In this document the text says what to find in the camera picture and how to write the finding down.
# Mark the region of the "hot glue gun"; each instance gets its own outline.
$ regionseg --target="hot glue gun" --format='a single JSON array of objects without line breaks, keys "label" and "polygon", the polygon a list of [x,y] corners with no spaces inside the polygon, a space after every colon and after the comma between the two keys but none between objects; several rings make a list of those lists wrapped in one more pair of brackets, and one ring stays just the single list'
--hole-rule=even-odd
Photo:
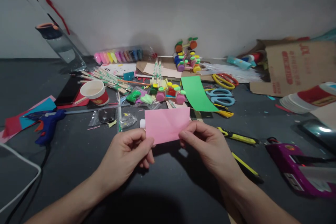
[{"label": "hot glue gun", "polygon": [[35,131],[41,131],[41,135],[35,143],[39,145],[46,145],[51,142],[54,137],[56,123],[65,117],[65,110],[39,111],[23,117],[40,122],[40,125]]}]

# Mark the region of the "gray tabletop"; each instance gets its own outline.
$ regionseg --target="gray tabletop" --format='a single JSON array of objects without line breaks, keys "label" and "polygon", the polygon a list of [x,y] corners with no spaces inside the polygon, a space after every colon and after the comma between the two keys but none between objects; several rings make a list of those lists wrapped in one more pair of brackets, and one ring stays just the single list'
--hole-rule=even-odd
[{"label": "gray tabletop", "polygon": [[[0,60],[1,125],[5,118],[29,109],[49,95],[57,97],[69,78],[61,68],[62,62],[57,59]],[[271,101],[266,96],[252,94],[247,85],[239,85],[233,93],[236,103],[230,110],[235,115],[225,119],[216,113],[202,113],[205,123],[262,142],[276,137],[282,142],[295,143],[307,155],[332,156],[297,129],[296,121],[313,118],[312,115],[288,114],[274,106],[279,103],[278,99]],[[108,94],[112,102],[116,100],[113,90],[108,90]],[[122,111],[133,113],[139,121],[144,118],[142,109],[124,107]],[[43,177],[37,180],[12,223],[23,223],[64,196],[97,168],[117,127],[104,125],[87,131],[91,115],[68,115],[58,122]],[[36,139],[34,127],[30,127],[7,144],[40,164],[45,149],[34,143]],[[262,176],[265,182],[260,188],[287,212],[302,223],[335,223],[335,202],[296,195],[263,144],[252,147],[231,139],[227,141],[231,150]],[[93,210],[85,223],[127,223],[140,219],[150,223],[230,223],[217,184],[197,153],[192,149],[180,149],[178,141],[158,145],[153,152],[155,164],[148,171],[137,169],[124,186]],[[28,184],[36,171],[2,148],[0,167],[1,208]],[[14,206],[15,203],[0,214],[0,223]]]}]

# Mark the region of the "white cable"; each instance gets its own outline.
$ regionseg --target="white cable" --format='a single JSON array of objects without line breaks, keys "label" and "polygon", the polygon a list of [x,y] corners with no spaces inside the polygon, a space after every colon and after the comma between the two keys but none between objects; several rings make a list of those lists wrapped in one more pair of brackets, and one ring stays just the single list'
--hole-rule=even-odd
[{"label": "white cable", "polygon": [[22,161],[26,162],[27,164],[35,167],[38,172],[35,176],[35,178],[33,178],[33,180],[18,194],[16,195],[16,197],[14,199],[12,199],[7,205],[5,205],[3,208],[0,209],[0,213],[2,213],[10,204],[12,204],[15,200],[17,200],[17,198],[19,198],[27,189],[28,187],[30,187],[31,184],[34,183],[34,181],[38,178],[38,176],[41,174],[41,167],[38,166],[37,164],[29,161],[28,159],[24,158],[23,156],[21,156],[19,153],[17,153],[15,150],[13,150],[11,147],[8,147],[7,145],[0,143],[0,146],[4,147],[5,149],[9,150],[10,152],[12,152],[15,156],[17,156],[18,158],[20,158]]}]

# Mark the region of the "white wall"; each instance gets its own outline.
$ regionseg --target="white wall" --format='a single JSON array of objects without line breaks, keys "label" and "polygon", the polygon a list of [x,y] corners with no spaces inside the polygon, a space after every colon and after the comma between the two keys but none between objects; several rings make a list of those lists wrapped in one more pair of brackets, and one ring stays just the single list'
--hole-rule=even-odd
[{"label": "white wall", "polygon": [[0,0],[0,58],[58,58],[35,26],[50,22],[36,0]]},{"label": "white wall", "polygon": [[171,54],[178,39],[197,36],[200,55],[221,57],[257,38],[315,36],[336,26],[336,0],[52,1],[91,54],[139,43]]}]

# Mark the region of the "yellow utility knife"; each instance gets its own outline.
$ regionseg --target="yellow utility knife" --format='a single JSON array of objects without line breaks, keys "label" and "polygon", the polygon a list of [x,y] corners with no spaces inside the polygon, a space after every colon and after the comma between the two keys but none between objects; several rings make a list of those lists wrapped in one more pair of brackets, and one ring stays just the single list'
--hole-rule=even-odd
[{"label": "yellow utility knife", "polygon": [[233,152],[232,152],[232,155],[235,158],[235,160],[238,162],[239,166],[245,169],[247,172],[249,172],[256,182],[261,183],[261,184],[264,182],[264,180],[260,177],[260,175],[255,170],[253,170],[250,166],[248,166],[243,160],[241,160]]},{"label": "yellow utility knife", "polygon": [[228,138],[240,141],[240,142],[244,142],[244,143],[248,143],[251,145],[255,145],[257,143],[259,143],[258,139],[255,138],[251,138],[251,137],[247,137],[247,136],[243,136],[243,135],[238,135],[236,133],[233,133],[231,131],[227,131],[225,129],[222,129],[221,127],[217,127],[217,129],[219,129],[224,136],[227,136]]},{"label": "yellow utility knife", "polygon": [[234,115],[234,113],[229,111],[227,107],[225,107],[223,105],[219,105],[217,103],[214,103],[214,105],[219,109],[219,111],[216,112],[217,114],[220,114],[221,116],[224,116],[224,117],[227,117],[227,118]]}]

